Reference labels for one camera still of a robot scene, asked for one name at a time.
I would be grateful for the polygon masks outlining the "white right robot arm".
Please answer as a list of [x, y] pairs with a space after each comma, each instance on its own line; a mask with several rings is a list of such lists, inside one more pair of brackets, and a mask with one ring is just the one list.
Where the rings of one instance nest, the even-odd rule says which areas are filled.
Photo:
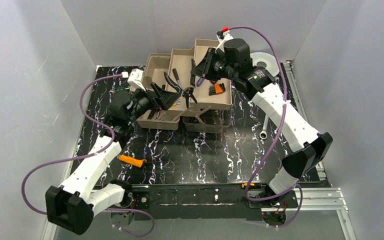
[[249, 197], [250, 201], [266, 201], [292, 190], [297, 181], [321, 162], [333, 143], [333, 137], [312, 127], [287, 100], [273, 75], [253, 64], [249, 45], [241, 38], [223, 43], [223, 50], [208, 48], [203, 59], [191, 69], [191, 75], [208, 81], [228, 79], [277, 126], [292, 151], [281, 162], [275, 177], [265, 186], [265, 197]]

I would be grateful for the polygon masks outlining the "black orange hex key set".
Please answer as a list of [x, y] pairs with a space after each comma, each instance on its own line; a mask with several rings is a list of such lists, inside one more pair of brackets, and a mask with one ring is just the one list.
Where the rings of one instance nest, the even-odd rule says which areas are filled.
[[226, 87], [224, 83], [215, 83], [213, 85], [210, 85], [208, 88], [208, 95], [220, 95], [226, 91]]

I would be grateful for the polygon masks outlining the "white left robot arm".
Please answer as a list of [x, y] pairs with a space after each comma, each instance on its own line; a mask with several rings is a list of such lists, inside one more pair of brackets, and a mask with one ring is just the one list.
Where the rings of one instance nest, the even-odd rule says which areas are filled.
[[115, 180], [93, 192], [95, 184], [131, 138], [134, 122], [148, 111], [168, 110], [181, 94], [179, 87], [171, 92], [156, 83], [151, 89], [136, 87], [133, 94], [116, 92], [107, 108], [106, 128], [89, 156], [59, 186], [50, 186], [45, 192], [48, 221], [82, 235], [96, 215], [121, 204], [131, 191], [127, 182]]

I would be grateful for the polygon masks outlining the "red handled pliers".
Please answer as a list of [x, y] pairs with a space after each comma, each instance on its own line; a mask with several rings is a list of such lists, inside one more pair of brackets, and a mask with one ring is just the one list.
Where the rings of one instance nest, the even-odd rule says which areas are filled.
[[164, 74], [164, 78], [165, 78], [166, 82], [173, 89], [175, 89], [176, 92], [178, 92], [181, 95], [183, 93], [183, 88], [182, 88], [182, 85], [180, 83], [180, 78], [179, 78], [179, 75], [177, 73], [177, 70], [173, 69], [173, 74], [174, 74], [175, 81], [170, 78], [170, 76], [169, 76], [169, 74], [167, 72], [164, 72], [163, 74]]

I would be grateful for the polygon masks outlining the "translucent brown tool box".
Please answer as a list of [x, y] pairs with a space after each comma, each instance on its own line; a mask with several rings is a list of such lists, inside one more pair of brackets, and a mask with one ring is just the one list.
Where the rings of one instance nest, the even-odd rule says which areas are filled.
[[232, 85], [222, 78], [212, 84], [191, 75], [191, 70], [217, 40], [196, 39], [191, 49], [172, 49], [170, 54], [151, 53], [143, 70], [133, 69], [128, 76], [130, 91], [150, 90], [151, 84], [179, 93], [180, 97], [168, 110], [152, 114], [147, 111], [137, 119], [143, 129], [177, 130], [180, 123], [189, 132], [223, 133], [231, 124]]

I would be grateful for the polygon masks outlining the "small black handled hammer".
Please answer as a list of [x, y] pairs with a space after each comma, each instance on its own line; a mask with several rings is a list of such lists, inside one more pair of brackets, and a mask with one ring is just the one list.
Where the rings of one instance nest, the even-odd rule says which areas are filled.
[[197, 103], [197, 99], [196, 97], [194, 96], [193, 94], [194, 92], [194, 88], [189, 86], [189, 87], [186, 87], [186, 88], [183, 88], [183, 92], [182, 92], [182, 97], [185, 98], [185, 105], [186, 105], [186, 108], [189, 109], [190, 107], [190, 98], [195, 102]]

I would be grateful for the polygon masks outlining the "blue red screwdriver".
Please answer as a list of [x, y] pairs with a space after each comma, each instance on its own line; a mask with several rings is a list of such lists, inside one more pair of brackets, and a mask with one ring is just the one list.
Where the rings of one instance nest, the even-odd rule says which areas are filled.
[[204, 78], [204, 76], [205, 76], [204, 70], [201, 69], [200, 72], [197, 74], [197, 76], [198, 76], [198, 80], [196, 81], [195, 85], [196, 85], [196, 87], [200, 87], [203, 84], [204, 80], [205, 80], [205, 78]]

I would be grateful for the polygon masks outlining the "black handled silver tool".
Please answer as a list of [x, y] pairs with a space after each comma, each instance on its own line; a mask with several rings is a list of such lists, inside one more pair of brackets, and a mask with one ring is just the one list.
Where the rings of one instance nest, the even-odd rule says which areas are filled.
[[160, 110], [160, 111], [152, 110], [149, 113], [147, 120], [162, 120], [166, 114], [167, 112], [165, 110]]

